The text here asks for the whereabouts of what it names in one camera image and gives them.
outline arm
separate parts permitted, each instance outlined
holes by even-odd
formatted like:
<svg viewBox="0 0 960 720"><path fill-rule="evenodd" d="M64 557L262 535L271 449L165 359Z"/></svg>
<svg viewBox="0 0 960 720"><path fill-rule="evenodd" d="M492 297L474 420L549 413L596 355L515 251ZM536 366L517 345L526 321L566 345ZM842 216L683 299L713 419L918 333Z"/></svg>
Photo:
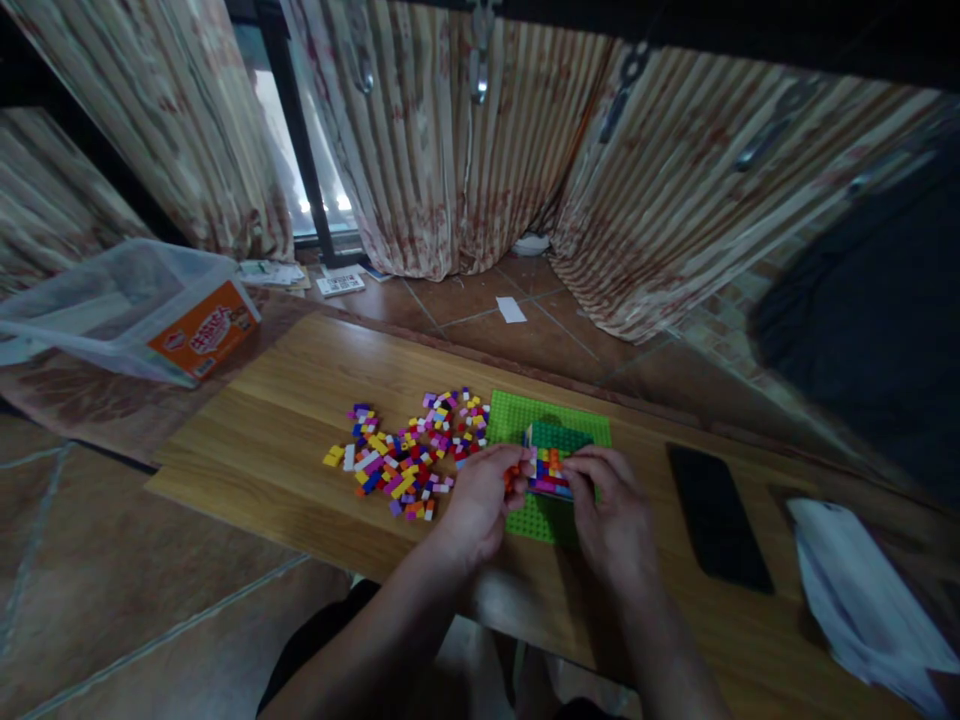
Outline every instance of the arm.
<svg viewBox="0 0 960 720"><path fill-rule="evenodd" d="M613 598L653 720L730 718L720 688L660 578L650 506L626 458L587 447L563 462L587 562ZM594 502L593 486L600 489Z"/></svg>
<svg viewBox="0 0 960 720"><path fill-rule="evenodd" d="M504 497L503 473L528 455L497 445L471 457L433 532L260 717L356 717L372 695L383 697L392 681L432 660L453 621L457 594L500 547L507 513L523 506L526 484Z"/></svg>

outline curtain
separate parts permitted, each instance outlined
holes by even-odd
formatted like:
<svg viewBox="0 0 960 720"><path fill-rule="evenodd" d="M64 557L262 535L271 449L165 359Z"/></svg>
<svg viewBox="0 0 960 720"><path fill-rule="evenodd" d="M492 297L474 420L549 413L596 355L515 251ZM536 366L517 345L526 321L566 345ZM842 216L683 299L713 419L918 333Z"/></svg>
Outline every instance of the curtain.
<svg viewBox="0 0 960 720"><path fill-rule="evenodd" d="M373 0L360 3L374 72L364 95L348 60L349 4L283 5L373 263L432 280L490 268L560 187L613 41L497 20L478 106L470 15Z"/></svg>
<svg viewBox="0 0 960 720"><path fill-rule="evenodd" d="M223 0L2 2L194 247L292 260Z"/></svg>
<svg viewBox="0 0 960 720"><path fill-rule="evenodd" d="M0 111L0 187L0 299L150 235L43 110Z"/></svg>
<svg viewBox="0 0 960 720"><path fill-rule="evenodd" d="M619 84L616 50L559 204L553 266L591 319L640 342L676 323L812 218L928 121L938 93L824 78L771 152L737 156L803 78L781 66L667 48L596 142Z"/></svg>

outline window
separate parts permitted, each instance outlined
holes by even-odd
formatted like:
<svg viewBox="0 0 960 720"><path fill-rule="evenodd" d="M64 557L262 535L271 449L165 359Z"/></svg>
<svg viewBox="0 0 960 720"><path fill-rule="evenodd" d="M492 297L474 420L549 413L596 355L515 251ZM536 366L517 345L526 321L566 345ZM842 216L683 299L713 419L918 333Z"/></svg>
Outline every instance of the window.
<svg viewBox="0 0 960 720"><path fill-rule="evenodd" d="M319 246L329 267L357 262L363 256L357 218L309 91L309 70L291 46L279 2L227 0L227 8L298 247Z"/></svg>

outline black phone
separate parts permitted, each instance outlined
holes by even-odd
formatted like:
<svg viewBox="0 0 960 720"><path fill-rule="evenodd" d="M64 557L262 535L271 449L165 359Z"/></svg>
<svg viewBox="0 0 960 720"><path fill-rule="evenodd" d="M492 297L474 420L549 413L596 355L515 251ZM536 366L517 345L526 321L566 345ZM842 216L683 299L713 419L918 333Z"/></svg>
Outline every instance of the black phone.
<svg viewBox="0 0 960 720"><path fill-rule="evenodd" d="M698 450L668 445L693 552L711 577L773 595L770 571L727 464Z"/></svg>

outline clear plastic container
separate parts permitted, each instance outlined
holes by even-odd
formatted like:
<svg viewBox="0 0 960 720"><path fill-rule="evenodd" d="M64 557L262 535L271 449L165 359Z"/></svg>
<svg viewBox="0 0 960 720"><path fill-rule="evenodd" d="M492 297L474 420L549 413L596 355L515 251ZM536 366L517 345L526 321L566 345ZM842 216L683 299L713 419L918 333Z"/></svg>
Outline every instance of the clear plastic container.
<svg viewBox="0 0 960 720"><path fill-rule="evenodd" d="M259 323L237 267L221 255L130 238L0 304L0 332L35 338L114 372L194 387L216 362L188 372L149 343L156 345L225 283L255 320L245 316L242 334Z"/></svg>

